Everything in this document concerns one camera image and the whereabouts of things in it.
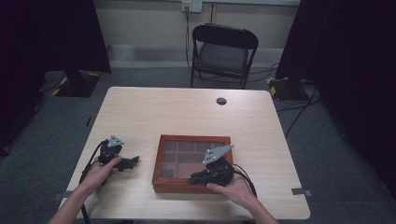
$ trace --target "chair backrest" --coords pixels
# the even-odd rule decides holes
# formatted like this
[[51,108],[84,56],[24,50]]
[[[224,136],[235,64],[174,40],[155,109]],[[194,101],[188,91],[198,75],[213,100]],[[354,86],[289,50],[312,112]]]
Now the chair backrest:
[[213,23],[196,26],[192,31],[192,39],[194,44],[198,40],[240,49],[256,49],[259,46],[259,39],[250,31]]

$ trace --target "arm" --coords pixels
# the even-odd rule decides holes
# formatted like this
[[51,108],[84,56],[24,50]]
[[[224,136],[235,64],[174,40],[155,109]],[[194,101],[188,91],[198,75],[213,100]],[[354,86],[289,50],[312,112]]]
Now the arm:
[[91,170],[87,173],[81,184],[73,190],[73,193],[67,198],[58,212],[55,213],[49,224],[74,223],[85,200],[105,181],[113,166],[119,163],[122,157],[118,156],[114,158],[105,166],[99,164],[97,159],[95,158],[95,163],[92,165]]
[[276,224],[278,223],[262,203],[254,197],[248,183],[241,175],[234,174],[233,180],[226,187],[209,183],[207,188],[217,193],[227,196],[233,203],[246,208],[253,216],[257,224]]

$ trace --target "wooden tray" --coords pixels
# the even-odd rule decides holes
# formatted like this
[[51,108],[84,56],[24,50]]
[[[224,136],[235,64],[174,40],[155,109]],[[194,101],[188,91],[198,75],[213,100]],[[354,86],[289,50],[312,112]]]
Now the wooden tray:
[[[226,136],[161,135],[155,161],[152,185],[162,193],[215,193],[204,185],[187,182],[192,173],[205,169],[202,163],[208,149],[231,144]],[[233,153],[225,159],[233,163]]]

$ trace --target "wooden tabletop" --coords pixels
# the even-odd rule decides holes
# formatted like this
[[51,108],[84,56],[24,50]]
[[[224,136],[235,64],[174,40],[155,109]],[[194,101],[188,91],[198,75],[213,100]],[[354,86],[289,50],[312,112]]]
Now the wooden tabletop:
[[[218,105],[218,98],[226,105]],[[161,134],[230,136],[233,162],[254,183],[277,219],[306,219],[310,211],[279,119],[267,91],[113,87],[107,92],[68,190],[97,145],[116,135],[120,155],[140,156],[133,170],[116,172],[86,201],[91,218],[247,220],[251,215],[223,195],[155,193],[151,185]]]

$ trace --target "forearm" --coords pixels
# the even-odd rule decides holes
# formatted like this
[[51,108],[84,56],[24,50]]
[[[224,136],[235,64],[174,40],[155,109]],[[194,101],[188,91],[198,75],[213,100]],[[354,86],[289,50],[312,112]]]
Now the forearm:
[[90,195],[91,190],[84,186],[78,186],[62,204],[58,212],[49,221],[49,224],[71,224],[75,223],[77,214]]
[[253,216],[257,224],[277,224],[278,222],[272,217],[262,203],[257,200],[251,200],[251,202],[245,207],[249,213]]

